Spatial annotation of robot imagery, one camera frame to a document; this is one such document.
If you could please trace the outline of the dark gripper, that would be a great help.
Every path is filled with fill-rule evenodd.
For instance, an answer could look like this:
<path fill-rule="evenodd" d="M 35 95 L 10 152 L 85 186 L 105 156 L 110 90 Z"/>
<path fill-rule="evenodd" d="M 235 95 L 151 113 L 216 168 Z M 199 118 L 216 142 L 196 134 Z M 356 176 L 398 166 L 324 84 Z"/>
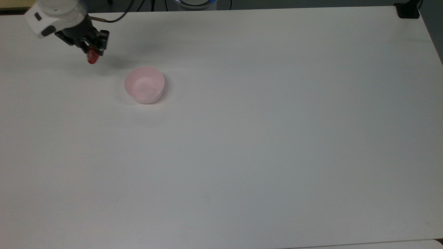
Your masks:
<path fill-rule="evenodd" d="M 93 47 L 99 56 L 103 56 L 109 40 L 109 31 L 97 30 L 90 19 L 84 19 L 78 25 L 62 29 L 54 34 L 68 45 L 82 49 L 86 55 Z"/>

